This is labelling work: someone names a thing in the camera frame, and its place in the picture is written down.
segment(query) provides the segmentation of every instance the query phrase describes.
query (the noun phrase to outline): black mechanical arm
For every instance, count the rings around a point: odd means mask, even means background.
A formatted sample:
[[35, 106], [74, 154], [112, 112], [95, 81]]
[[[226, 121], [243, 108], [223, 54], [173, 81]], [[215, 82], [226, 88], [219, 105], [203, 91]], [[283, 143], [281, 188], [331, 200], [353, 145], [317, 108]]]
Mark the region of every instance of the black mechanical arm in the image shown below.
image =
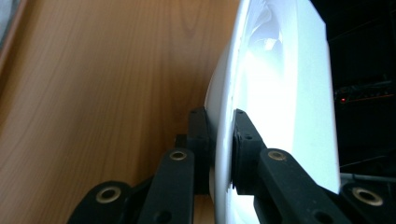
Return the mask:
[[[192, 110], [188, 134], [177, 137], [154, 177], [133, 188], [94, 187], [68, 223], [192, 223], [194, 194], [209, 194], [216, 144], [209, 132], [205, 109]], [[235, 111], [232, 183], [239, 195], [254, 195], [260, 223], [396, 223], [394, 185], [352, 181], [329, 192], [288, 152], [267, 148], [242, 110]]]

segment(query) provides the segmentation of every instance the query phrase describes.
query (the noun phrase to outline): dark background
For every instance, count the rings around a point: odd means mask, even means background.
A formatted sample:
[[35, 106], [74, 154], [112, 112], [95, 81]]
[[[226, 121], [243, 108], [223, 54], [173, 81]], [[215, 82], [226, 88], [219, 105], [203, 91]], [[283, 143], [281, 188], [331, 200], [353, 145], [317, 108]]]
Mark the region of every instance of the dark background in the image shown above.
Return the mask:
[[327, 25], [341, 172], [395, 176], [395, 3], [312, 2]]

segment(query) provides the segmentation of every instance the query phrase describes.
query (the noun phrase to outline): metal ring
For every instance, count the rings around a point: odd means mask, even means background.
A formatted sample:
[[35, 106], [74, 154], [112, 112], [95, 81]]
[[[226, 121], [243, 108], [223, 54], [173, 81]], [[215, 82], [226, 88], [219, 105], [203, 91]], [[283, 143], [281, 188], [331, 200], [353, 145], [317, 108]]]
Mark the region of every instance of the metal ring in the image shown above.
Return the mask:
[[384, 201], [378, 194], [368, 189], [356, 187], [352, 189], [352, 193], [353, 196], [355, 196], [355, 198], [357, 198], [359, 201], [370, 204], [372, 206], [381, 206], [384, 203]]
[[174, 161], [182, 161], [187, 158], [187, 154], [182, 151], [174, 151], [169, 157]]
[[276, 161], [284, 161], [286, 159], [286, 156], [278, 151], [270, 151], [268, 152], [268, 156]]
[[96, 201], [99, 203], [112, 203], [116, 201], [121, 195], [121, 189], [116, 186], [106, 187], [96, 194]]

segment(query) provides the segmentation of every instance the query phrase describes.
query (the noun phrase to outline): wood grain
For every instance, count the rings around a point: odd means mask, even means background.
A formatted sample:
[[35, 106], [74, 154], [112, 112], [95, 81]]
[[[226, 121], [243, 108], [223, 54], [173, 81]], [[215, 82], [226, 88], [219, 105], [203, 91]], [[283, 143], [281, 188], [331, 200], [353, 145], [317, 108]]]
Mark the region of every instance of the wood grain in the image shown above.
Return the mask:
[[[65, 223], [98, 183], [153, 175], [203, 105], [229, 0], [36, 0], [0, 76], [0, 223]], [[213, 222], [196, 198], [195, 223]]]

